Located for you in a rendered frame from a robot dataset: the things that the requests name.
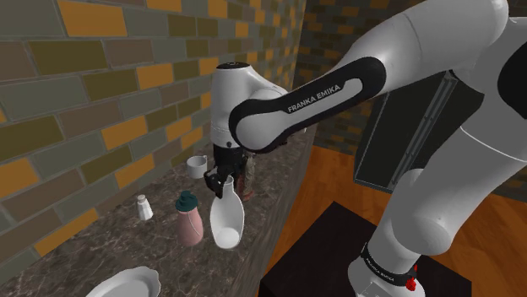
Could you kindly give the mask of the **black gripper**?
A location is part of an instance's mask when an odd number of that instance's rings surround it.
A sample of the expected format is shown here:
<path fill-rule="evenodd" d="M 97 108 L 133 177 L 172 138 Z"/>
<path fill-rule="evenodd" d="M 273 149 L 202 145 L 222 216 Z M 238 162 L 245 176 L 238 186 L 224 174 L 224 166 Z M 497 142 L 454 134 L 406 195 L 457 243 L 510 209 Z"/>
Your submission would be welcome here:
<path fill-rule="evenodd" d="M 226 166 L 233 166 L 231 176 L 234 179 L 234 189 L 236 193 L 243 193 L 244 167 L 247 163 L 247 156 L 244 153 L 244 149 L 241 147 L 223 148 L 215 144 L 214 161 L 216 167 L 204 172 L 204 180 L 207 187 L 221 199 L 226 181 Z"/>

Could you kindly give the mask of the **brown bottle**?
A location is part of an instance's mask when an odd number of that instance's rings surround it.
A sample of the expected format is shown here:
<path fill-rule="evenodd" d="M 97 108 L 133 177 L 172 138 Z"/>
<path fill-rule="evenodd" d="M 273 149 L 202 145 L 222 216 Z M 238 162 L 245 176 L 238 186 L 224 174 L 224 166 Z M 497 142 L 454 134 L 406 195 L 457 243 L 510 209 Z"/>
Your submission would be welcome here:
<path fill-rule="evenodd" d="M 248 201 L 253 195 L 253 182 L 255 179 L 255 160 L 254 154 L 250 152 L 245 153 L 246 164 L 242 173 L 241 198 L 243 202 Z"/>

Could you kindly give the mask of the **white cup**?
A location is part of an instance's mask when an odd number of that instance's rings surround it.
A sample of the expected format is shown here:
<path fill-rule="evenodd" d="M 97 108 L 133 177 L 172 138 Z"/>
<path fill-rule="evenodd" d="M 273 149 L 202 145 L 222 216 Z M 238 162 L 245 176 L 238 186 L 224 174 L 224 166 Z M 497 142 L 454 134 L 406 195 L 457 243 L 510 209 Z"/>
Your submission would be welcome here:
<path fill-rule="evenodd" d="M 208 157 L 195 155 L 187 159 L 187 174 L 192 179 L 201 179 L 208 169 Z"/>

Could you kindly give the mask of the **white vase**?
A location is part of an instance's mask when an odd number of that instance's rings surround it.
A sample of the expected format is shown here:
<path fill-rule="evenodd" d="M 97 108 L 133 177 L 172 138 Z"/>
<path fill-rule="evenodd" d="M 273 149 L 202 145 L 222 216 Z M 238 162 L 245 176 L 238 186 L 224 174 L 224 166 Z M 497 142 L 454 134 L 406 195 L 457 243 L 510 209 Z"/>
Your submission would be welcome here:
<path fill-rule="evenodd" d="M 222 188 L 222 198 L 216 197 L 210 209 L 210 227 L 215 244 L 221 249 L 233 249 L 241 241 L 244 228 L 244 207 L 234 189 L 234 179 L 228 176 Z"/>

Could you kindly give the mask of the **pink bottle with teal cap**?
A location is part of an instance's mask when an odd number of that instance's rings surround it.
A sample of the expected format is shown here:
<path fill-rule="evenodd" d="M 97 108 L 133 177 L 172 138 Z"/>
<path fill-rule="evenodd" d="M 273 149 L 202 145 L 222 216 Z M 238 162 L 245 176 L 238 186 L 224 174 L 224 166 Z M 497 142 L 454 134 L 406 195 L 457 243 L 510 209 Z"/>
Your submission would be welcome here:
<path fill-rule="evenodd" d="M 204 227 L 198 212 L 198 199 L 190 192 L 183 191 L 175 203 L 178 212 L 177 238 L 183 246 L 195 246 L 204 236 Z"/>

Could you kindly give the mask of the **white salt shaker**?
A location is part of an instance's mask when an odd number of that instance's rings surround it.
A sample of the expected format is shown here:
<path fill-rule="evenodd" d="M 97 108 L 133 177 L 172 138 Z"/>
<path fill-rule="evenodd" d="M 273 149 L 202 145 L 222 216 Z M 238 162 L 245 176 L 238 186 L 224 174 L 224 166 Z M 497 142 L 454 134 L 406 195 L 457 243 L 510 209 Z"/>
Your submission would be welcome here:
<path fill-rule="evenodd" d="M 137 196 L 137 208 L 140 220 L 149 220 L 153 217 L 153 211 L 148 199 L 144 194 Z"/>

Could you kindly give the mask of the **dark robot stand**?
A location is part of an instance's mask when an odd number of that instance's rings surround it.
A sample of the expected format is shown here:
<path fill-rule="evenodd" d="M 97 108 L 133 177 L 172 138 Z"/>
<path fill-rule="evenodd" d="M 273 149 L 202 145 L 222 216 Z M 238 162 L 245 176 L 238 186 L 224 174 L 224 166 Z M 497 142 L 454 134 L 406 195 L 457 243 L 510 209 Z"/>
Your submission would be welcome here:
<path fill-rule="evenodd" d="M 375 229 L 332 202 L 261 279 L 258 297 L 356 297 L 347 268 Z M 470 280 L 428 256 L 421 256 L 403 277 L 403 289 L 412 278 L 424 287 L 426 297 L 472 297 Z"/>

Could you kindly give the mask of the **white scalloped plate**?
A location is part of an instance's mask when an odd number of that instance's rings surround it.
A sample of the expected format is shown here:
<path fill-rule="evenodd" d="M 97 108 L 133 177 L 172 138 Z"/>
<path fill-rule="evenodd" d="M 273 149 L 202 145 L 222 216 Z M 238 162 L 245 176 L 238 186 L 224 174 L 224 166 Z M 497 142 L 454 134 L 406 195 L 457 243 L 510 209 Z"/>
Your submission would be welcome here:
<path fill-rule="evenodd" d="M 159 274 L 148 267 L 122 270 L 94 287 L 85 297 L 158 297 Z"/>

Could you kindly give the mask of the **dark door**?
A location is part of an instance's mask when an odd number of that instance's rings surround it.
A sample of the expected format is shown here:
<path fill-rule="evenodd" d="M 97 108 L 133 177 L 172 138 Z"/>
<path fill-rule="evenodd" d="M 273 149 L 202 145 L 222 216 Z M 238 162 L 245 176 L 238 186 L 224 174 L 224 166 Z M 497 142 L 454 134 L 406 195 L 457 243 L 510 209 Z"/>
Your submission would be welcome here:
<path fill-rule="evenodd" d="M 392 192 L 406 171 L 426 166 L 482 99 L 451 72 L 377 97 L 356 151 L 354 182 Z"/>

